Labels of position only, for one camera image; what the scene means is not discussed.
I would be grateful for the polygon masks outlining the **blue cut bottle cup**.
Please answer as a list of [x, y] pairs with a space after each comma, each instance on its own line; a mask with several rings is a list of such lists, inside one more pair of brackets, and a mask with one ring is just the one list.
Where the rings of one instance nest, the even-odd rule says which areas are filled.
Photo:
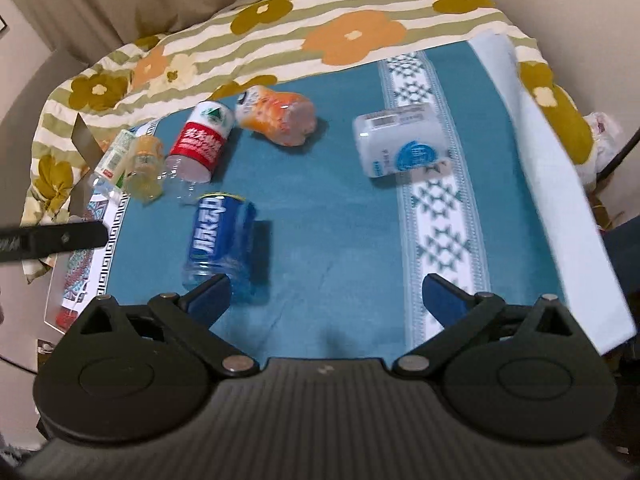
[[207, 193], [196, 206], [183, 286], [201, 285], [215, 274], [228, 276], [232, 299], [250, 299], [255, 205], [244, 197], [228, 193]]

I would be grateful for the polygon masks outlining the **green label cut bottle cup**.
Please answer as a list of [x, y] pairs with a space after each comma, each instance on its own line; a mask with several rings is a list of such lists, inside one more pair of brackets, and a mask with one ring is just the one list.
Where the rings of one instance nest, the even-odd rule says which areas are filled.
[[90, 178], [93, 192], [112, 200], [115, 203], [122, 197], [122, 179], [132, 147], [136, 140], [136, 134], [130, 130], [122, 129], [115, 136], [114, 141], [108, 147]]

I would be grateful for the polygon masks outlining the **yellow label cut bottle cup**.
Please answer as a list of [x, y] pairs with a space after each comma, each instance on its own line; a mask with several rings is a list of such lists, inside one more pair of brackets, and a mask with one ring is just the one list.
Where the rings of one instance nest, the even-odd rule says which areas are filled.
[[125, 171], [124, 191], [141, 203], [151, 203], [163, 193], [163, 170], [162, 141], [148, 134], [138, 136]]

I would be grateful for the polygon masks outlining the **red label cut bottle cup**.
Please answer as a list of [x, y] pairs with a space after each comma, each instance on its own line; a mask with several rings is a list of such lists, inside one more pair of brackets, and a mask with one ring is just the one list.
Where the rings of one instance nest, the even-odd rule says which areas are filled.
[[203, 101], [194, 106], [165, 158], [167, 196], [190, 204], [206, 192], [233, 126], [233, 113], [221, 102]]

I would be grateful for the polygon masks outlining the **white translucent cut bottle cup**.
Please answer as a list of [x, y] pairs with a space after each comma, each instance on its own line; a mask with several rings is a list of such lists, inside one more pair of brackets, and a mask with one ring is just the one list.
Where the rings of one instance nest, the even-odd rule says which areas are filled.
[[352, 122], [363, 173], [377, 179], [441, 162], [449, 140], [430, 103], [380, 110]]

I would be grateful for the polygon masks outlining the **orange cartoon cut bottle cup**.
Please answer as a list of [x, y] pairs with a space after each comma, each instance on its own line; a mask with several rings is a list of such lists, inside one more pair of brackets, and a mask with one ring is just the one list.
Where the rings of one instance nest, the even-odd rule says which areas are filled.
[[236, 100], [234, 114], [240, 127], [285, 148], [303, 145], [317, 128], [316, 109], [310, 99], [264, 86], [244, 91]]

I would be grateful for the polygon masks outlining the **grey headboard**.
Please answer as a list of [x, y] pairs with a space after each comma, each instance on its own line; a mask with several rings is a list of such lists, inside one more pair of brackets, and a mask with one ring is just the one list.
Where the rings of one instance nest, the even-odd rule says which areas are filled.
[[54, 51], [30, 77], [1, 122], [1, 225], [20, 221], [29, 187], [32, 138], [50, 93], [88, 65], [65, 50]]

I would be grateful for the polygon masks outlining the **teal patterned table cloth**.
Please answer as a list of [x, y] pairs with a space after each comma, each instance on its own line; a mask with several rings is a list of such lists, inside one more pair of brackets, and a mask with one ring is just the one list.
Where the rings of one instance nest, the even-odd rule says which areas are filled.
[[[286, 150], [237, 131], [213, 182], [257, 208], [250, 300], [216, 335], [258, 360], [392, 360], [440, 331], [421, 292], [434, 272], [514, 304], [558, 295], [600, 352], [634, 336], [582, 182], [508, 38], [484, 32], [290, 89], [314, 102], [318, 132]], [[354, 119], [422, 102], [448, 158], [367, 177]]]

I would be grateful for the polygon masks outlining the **floral striped bed quilt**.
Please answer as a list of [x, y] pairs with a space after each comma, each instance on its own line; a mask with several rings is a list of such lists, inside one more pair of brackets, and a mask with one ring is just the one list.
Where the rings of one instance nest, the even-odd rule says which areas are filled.
[[59, 84], [43, 105], [32, 141], [22, 219], [33, 224], [68, 217], [70, 193], [85, 166], [72, 142], [78, 115], [107, 145], [121, 128], [201, 98], [335, 72], [488, 30], [511, 39], [525, 87], [582, 183], [593, 186], [596, 144], [587, 122], [556, 84], [535, 39], [492, 0], [258, 0], [178, 32], [123, 44]]

